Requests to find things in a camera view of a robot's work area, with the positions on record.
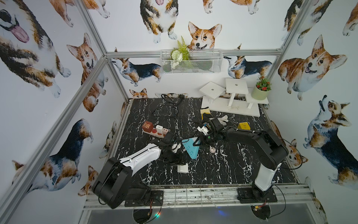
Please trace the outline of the white square plug adapter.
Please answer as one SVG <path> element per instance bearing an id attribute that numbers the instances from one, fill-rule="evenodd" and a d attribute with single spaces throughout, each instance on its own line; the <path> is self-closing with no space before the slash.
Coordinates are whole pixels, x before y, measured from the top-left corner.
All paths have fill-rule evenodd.
<path id="1" fill-rule="evenodd" d="M 182 173 L 182 174 L 187 174 L 188 173 L 188 163 L 186 163 L 185 165 L 178 165 L 177 172 Z"/>

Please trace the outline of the dark red cube plug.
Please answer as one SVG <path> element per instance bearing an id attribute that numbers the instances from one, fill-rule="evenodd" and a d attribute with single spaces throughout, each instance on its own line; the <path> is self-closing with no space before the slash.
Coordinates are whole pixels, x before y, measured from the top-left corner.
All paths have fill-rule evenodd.
<path id="1" fill-rule="evenodd" d="M 142 130 L 144 132 L 151 133 L 153 129 L 154 129 L 154 125 L 150 121 L 145 121 L 142 125 Z"/>

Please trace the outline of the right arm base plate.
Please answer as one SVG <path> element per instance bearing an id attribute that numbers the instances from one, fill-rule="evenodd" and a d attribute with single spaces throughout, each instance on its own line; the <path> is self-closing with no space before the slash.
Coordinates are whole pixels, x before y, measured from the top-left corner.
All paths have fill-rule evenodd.
<path id="1" fill-rule="evenodd" d="M 238 188 L 237 193 L 240 203 L 276 203 L 278 201 L 272 187 L 267 191 L 252 187 Z"/>

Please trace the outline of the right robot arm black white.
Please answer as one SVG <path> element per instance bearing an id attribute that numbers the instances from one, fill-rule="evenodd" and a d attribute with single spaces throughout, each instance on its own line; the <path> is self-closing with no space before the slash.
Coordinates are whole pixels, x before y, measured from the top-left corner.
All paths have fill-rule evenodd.
<path id="1" fill-rule="evenodd" d="M 261 201 L 272 190 L 273 178 L 288 156 L 288 149 L 270 128 L 263 131 L 244 130 L 229 127 L 227 123 L 227 116 L 203 119 L 202 125 L 197 128 L 200 135 L 193 145 L 211 146 L 217 141 L 231 141 L 253 146 L 260 168 L 250 193 L 253 200 Z"/>

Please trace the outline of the teal triangular power strip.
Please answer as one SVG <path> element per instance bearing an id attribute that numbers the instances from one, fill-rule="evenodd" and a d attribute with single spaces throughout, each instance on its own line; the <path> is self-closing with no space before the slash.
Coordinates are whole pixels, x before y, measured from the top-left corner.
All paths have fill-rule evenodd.
<path id="1" fill-rule="evenodd" d="M 184 139 L 182 140 L 182 145 L 184 146 L 185 150 L 187 151 L 189 157 L 192 160 L 197 159 L 198 156 L 198 152 L 199 152 L 199 146 L 195 146 L 195 144 L 197 143 L 198 138 L 194 137 L 194 138 L 189 138 L 189 139 Z"/>

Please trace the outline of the yellow cube socket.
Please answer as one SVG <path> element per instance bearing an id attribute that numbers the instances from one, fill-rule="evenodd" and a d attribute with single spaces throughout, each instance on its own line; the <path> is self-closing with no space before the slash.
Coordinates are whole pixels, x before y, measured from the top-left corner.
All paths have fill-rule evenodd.
<path id="1" fill-rule="evenodd" d="M 241 123 L 239 123 L 238 129 L 241 129 L 241 130 L 251 130 L 250 125 L 249 125 L 248 122 L 241 122 Z"/>

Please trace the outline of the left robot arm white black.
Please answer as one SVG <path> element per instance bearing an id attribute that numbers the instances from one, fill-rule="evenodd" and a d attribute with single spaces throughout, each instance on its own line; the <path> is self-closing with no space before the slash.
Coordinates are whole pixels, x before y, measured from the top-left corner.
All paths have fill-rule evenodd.
<path id="1" fill-rule="evenodd" d="M 110 158 L 92 185 L 98 202 L 112 209 L 124 201 L 135 206 L 152 205 L 155 200 L 152 189 L 143 182 L 134 182 L 132 177 L 156 160 L 167 165 L 184 165 L 183 143 L 175 134 L 168 133 L 163 139 L 151 141 L 132 155 L 121 159 Z"/>

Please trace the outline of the beige power strip with plugs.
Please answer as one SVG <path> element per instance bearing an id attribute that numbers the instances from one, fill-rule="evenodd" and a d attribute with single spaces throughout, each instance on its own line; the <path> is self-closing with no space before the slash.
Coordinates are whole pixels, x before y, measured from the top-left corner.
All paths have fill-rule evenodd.
<path id="1" fill-rule="evenodd" d="M 151 133 L 147 133 L 147 132 L 144 132 L 144 133 L 152 135 L 154 137 L 164 138 L 169 132 L 170 132 L 170 130 L 167 128 L 164 128 L 160 125 L 154 125 L 154 129 L 152 130 Z"/>

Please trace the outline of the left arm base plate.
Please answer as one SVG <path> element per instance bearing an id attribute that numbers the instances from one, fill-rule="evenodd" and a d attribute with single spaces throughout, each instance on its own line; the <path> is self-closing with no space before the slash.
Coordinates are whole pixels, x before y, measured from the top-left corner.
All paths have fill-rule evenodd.
<path id="1" fill-rule="evenodd" d="M 125 198 L 125 207 L 161 206 L 163 199 L 162 190 L 130 189 Z"/>

